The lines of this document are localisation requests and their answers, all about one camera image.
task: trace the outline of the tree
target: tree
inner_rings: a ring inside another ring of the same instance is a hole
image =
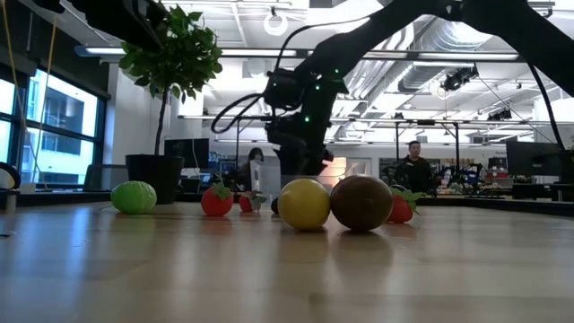
[[[215,33],[198,24],[202,13],[186,13],[179,6],[158,24],[156,33],[163,47],[159,51],[143,50],[123,43],[126,55],[119,67],[136,77],[135,85],[149,87],[151,95],[161,93],[161,111],[154,153],[160,154],[163,117],[170,92],[185,103],[196,98],[209,80],[222,71]]]

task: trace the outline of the yellow ball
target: yellow ball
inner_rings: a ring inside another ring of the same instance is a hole
[[[297,230],[315,230],[331,213],[330,196],[323,185],[312,179],[295,179],[285,185],[277,204],[279,215]]]

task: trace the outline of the glass window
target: glass window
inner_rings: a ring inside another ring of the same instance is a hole
[[[22,152],[22,181],[48,184],[83,184],[88,166],[93,161],[93,143],[64,135],[28,128]],[[31,150],[38,152],[38,166],[44,179],[39,178]]]
[[[0,121],[0,162],[8,161],[10,149],[10,122]]]
[[[55,76],[37,71],[30,79],[28,120],[95,136],[98,98]]]
[[[12,114],[14,109],[14,84],[0,80],[0,112]]]

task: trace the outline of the green ball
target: green ball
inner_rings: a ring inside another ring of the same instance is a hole
[[[125,214],[148,213],[157,199],[152,186],[141,181],[128,181],[111,191],[111,204]]]

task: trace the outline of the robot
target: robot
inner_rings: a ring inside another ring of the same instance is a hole
[[[153,30],[167,13],[153,0],[68,1],[85,13],[92,27],[148,50],[161,46]],[[64,10],[59,0],[34,2],[55,12]],[[317,176],[325,168],[323,161],[333,160],[324,140],[331,126],[329,119],[336,96],[347,91],[343,77],[369,50],[423,14],[464,22],[480,32],[501,37],[531,69],[537,67],[574,96],[574,65],[571,63],[574,41],[532,9],[527,0],[395,0],[370,15],[369,20],[354,31],[319,43],[313,54],[294,71],[280,68],[278,61],[275,70],[268,74],[264,93],[250,97],[264,98],[273,108],[274,114],[262,119],[266,122],[268,142],[281,147],[276,153],[282,175]],[[312,27],[295,31],[283,49],[297,33]],[[300,111],[279,117],[276,109]],[[215,126],[225,112],[226,109],[213,121],[212,130],[216,133],[230,128],[221,130]],[[557,132],[555,122],[552,125]],[[574,161],[570,155],[567,159]]]

